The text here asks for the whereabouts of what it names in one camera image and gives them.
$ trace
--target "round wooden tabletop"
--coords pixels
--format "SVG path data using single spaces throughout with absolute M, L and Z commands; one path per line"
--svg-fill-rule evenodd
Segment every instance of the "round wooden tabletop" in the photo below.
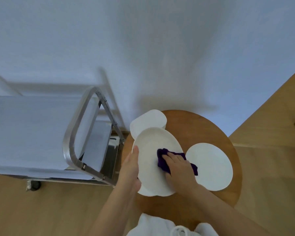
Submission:
M 182 110 L 166 110 L 163 113 L 167 118 L 165 129 L 178 140 L 184 153 L 196 143 L 210 143 L 228 156 L 233 167 L 232 182 L 225 189 L 212 193 L 234 207 L 242 188 L 242 169 L 237 152 L 228 137 L 214 123 L 195 113 Z M 129 134 L 123 147 L 121 162 L 131 151 L 133 142 L 134 139 Z M 204 221 L 201 212 L 178 194 L 168 197 L 138 194 L 136 203 L 143 213 L 171 220 L 175 225 L 183 225 L 190 230 Z

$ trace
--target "forearm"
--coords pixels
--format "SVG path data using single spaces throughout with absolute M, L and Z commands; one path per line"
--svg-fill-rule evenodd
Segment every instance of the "forearm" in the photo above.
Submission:
M 131 192 L 127 187 L 117 184 L 99 213 L 89 232 L 89 236 L 122 235 L 134 196 L 135 193 Z
M 204 213 L 207 222 L 220 236 L 269 235 L 261 226 L 240 214 L 201 185 L 198 185 L 190 194 L 190 200 Z

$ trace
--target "wooden table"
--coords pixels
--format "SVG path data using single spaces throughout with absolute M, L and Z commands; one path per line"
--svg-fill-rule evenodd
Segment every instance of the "wooden table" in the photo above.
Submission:
M 242 169 L 237 152 L 228 137 L 211 121 L 195 113 L 182 110 L 163 111 L 167 118 L 166 130 L 178 140 L 184 153 L 196 143 L 210 143 L 220 148 L 228 156 L 233 167 L 233 179 L 224 190 L 215 191 L 217 197 L 234 207 L 242 188 Z M 126 139 L 121 162 L 132 149 L 134 139 L 129 134 Z M 173 221 L 193 230 L 198 223 L 205 221 L 201 212 L 182 196 L 147 197 L 138 194 L 136 203 L 148 215 Z

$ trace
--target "person's left hand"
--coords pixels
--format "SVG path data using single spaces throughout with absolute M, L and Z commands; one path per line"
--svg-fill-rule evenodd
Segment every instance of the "person's left hand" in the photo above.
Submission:
M 120 186 L 125 190 L 136 193 L 141 188 L 141 182 L 138 179 L 139 165 L 138 165 L 139 148 L 134 146 L 123 162 L 116 187 Z

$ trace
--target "purple cloth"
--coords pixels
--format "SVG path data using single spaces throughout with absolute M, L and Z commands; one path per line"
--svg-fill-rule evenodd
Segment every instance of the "purple cloth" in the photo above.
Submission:
M 170 152 L 170 151 L 165 149 L 165 148 L 157 150 L 157 158 L 158 158 L 157 166 L 159 168 L 161 168 L 163 171 L 170 174 L 169 167 L 168 167 L 166 161 L 164 160 L 164 158 L 162 157 L 162 155 L 167 155 L 168 152 Z M 181 155 L 182 158 L 184 158 L 186 160 L 185 153 L 176 153 L 176 152 L 171 152 L 171 153 L 174 154 L 174 155 Z M 198 175 L 198 167 L 195 164 L 192 164 L 192 163 L 191 163 L 191 167 L 193 169 L 194 175 L 197 176 Z

